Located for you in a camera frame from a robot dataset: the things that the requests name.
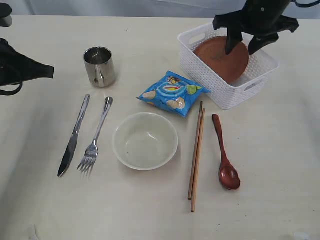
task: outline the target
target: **butter knife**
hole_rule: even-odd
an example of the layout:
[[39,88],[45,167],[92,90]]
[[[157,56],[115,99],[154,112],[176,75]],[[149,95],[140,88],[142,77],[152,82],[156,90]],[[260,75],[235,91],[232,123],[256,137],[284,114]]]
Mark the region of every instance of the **butter knife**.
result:
[[74,126],[71,138],[69,140],[68,146],[66,147],[64,156],[62,158],[61,165],[58,170],[58,177],[62,177],[62,175],[68,170],[70,163],[72,161],[72,158],[74,157],[80,126],[81,126],[82,120],[84,119],[89,101],[90,101],[90,95],[87,94],[85,95],[85,98],[83,100],[83,104],[82,104],[78,119],[76,120],[76,124]]

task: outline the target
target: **white plastic basket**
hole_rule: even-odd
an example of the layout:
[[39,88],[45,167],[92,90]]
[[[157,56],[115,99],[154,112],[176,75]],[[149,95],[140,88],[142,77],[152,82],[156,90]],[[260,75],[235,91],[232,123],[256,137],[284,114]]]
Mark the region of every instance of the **white plastic basket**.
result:
[[[193,53],[205,40],[226,35],[225,28],[214,30],[212,23],[207,23],[178,36],[182,70],[194,81],[209,89],[211,92],[208,96],[223,110],[230,109],[259,93],[268,80],[267,75],[279,67],[275,59],[259,50],[249,57],[248,66],[242,76],[229,85]],[[200,36],[203,38],[190,43]],[[245,36],[243,41],[246,45],[249,44]]]

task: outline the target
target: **blue snack bag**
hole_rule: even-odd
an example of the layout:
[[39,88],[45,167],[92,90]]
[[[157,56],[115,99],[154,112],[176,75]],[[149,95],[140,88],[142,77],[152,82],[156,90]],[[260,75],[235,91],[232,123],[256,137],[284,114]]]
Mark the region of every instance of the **blue snack bag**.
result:
[[210,91],[194,81],[167,71],[160,81],[137,98],[185,117],[201,93],[210,93]]

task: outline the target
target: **chopsticks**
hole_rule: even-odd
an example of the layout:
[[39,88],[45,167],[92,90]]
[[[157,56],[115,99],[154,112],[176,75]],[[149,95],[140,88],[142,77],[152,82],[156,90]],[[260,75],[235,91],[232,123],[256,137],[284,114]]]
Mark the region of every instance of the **chopsticks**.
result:
[[191,212],[194,212],[196,210],[199,160],[200,160],[202,137],[204,133],[205,112],[206,112],[206,109],[203,108],[203,102],[201,101],[199,114],[198,114],[198,122],[196,127],[196,136],[195,136],[192,168],[191,168],[191,176],[190,176],[189,192],[188,192],[188,199],[191,200]]

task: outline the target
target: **stainless steel cup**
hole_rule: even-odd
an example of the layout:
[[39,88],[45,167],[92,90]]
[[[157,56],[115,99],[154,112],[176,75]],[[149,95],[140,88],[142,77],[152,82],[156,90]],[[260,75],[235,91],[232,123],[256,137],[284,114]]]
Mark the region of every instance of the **stainless steel cup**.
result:
[[109,49],[101,46],[92,47],[85,51],[83,60],[94,87],[104,88],[115,82],[114,62]]

